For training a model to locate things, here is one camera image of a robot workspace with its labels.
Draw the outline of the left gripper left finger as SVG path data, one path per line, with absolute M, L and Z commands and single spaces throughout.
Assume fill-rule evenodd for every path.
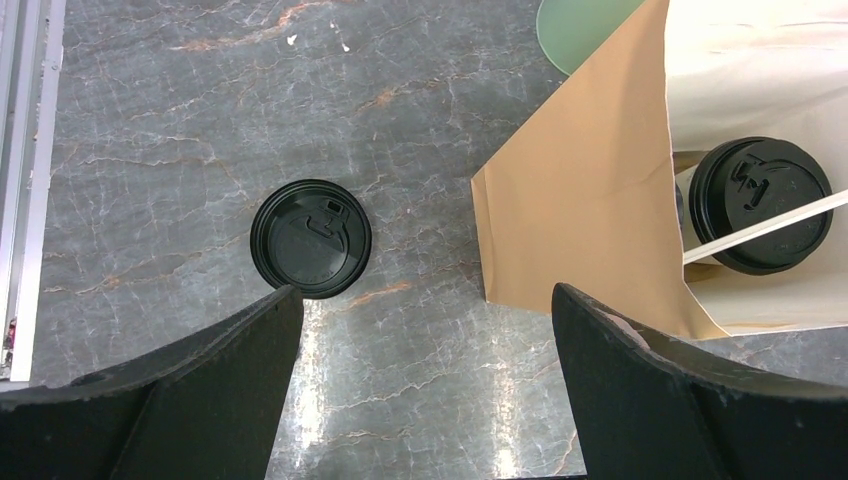
M 1 395 L 5 479 L 261 479 L 298 358 L 300 292 L 67 385 Z

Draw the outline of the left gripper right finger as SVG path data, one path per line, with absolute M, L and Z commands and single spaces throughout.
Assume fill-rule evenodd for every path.
M 552 327 L 591 479 L 843 479 L 847 391 L 737 363 L 568 284 Z

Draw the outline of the brown paper bag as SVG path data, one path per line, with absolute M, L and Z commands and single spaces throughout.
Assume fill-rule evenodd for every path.
M 754 136 L 847 191 L 846 3 L 643 1 L 473 176 L 486 299 L 546 313 L 568 283 L 690 339 L 844 326 L 847 203 L 789 270 L 683 264 L 675 155 Z

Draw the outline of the black plastic cup lid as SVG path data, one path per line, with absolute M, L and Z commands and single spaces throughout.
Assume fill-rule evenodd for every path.
M 695 162 L 675 176 L 685 200 L 686 251 L 833 193 L 819 163 L 786 140 L 745 137 L 710 151 L 679 152 L 675 159 Z M 783 272 L 824 242 L 832 221 L 828 211 L 701 261 L 753 276 Z

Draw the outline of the white paper straw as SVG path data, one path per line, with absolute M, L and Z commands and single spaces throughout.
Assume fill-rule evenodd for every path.
M 763 235 L 793 225 L 802 220 L 826 213 L 847 203 L 847 191 L 829 195 L 810 204 L 759 222 L 717 240 L 705 243 L 684 253 L 683 264 L 695 263 L 703 258 L 714 256 L 731 247 L 759 238 Z

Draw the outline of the stacked spare black lids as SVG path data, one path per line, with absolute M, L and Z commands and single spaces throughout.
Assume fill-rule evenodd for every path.
M 359 200 L 321 179 L 293 181 L 257 210 L 250 253 L 259 275 L 306 299 L 331 298 L 353 285 L 368 264 L 373 232 Z

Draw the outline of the green straw holder cup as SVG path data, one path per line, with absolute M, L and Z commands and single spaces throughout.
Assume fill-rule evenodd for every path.
M 573 74 L 643 3 L 642 0 L 543 0 L 536 35 L 550 63 Z

